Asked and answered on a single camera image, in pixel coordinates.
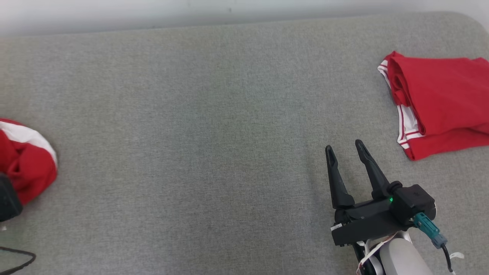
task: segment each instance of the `folded red shirt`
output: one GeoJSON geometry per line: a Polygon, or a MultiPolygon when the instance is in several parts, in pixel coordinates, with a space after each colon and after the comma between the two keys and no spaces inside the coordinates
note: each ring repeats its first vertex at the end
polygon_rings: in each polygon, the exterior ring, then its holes
{"type": "Polygon", "coordinates": [[[0,118],[0,172],[8,176],[23,205],[56,179],[56,166],[56,153],[41,134],[0,118]]]}
{"type": "Polygon", "coordinates": [[[378,67],[398,106],[398,143],[411,160],[489,145],[489,62],[387,55],[378,67]]]}

